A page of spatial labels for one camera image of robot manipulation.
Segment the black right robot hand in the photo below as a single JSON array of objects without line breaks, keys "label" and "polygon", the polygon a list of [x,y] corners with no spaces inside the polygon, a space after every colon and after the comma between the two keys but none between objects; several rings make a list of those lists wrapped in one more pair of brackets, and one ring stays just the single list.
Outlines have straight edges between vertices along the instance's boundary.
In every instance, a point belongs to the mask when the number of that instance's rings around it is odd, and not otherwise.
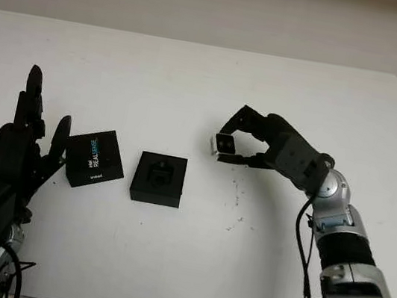
[{"label": "black right robot hand", "polygon": [[[234,132],[251,134],[268,147],[252,156],[238,155],[234,147]],[[308,144],[301,135],[277,114],[263,116],[244,105],[220,129],[214,138],[217,160],[226,164],[240,164],[259,169],[277,170],[290,177],[299,174],[307,163]]]}]

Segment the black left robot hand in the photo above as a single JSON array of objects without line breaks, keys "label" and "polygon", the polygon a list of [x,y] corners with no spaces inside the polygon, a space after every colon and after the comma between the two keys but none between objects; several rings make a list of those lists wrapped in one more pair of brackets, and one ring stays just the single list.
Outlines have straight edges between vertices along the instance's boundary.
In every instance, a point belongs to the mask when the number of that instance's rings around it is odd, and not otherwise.
[{"label": "black left robot hand", "polygon": [[43,72],[38,65],[32,66],[25,90],[19,92],[13,122],[0,128],[0,180],[13,188],[23,205],[65,164],[65,145],[72,127],[71,116],[64,116],[49,153],[41,154],[37,141],[46,134],[42,86]]}]

